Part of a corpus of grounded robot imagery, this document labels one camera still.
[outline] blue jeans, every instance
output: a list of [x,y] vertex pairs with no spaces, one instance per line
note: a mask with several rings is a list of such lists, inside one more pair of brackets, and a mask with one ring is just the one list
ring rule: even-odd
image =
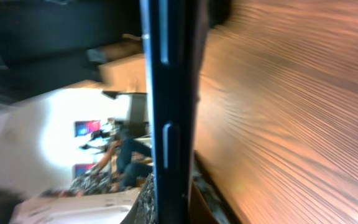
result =
[[138,152],[151,157],[151,149],[149,147],[133,139],[124,140],[117,158],[117,171],[120,174],[124,174],[123,179],[120,181],[120,190],[128,186],[135,187],[138,177],[146,178],[153,172],[152,166],[140,162],[131,162],[132,152]]

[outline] wooden surface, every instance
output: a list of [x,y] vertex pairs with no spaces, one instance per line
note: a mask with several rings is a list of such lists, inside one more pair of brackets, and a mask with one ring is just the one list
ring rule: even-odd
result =
[[358,1],[234,3],[195,148],[243,222],[358,223]]

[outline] patterned fabric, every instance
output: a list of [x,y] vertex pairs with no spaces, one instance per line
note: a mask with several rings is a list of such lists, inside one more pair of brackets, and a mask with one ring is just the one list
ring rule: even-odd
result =
[[83,191],[84,195],[108,194],[111,189],[111,176],[107,172],[100,172],[97,166],[77,177],[70,187],[70,191]]

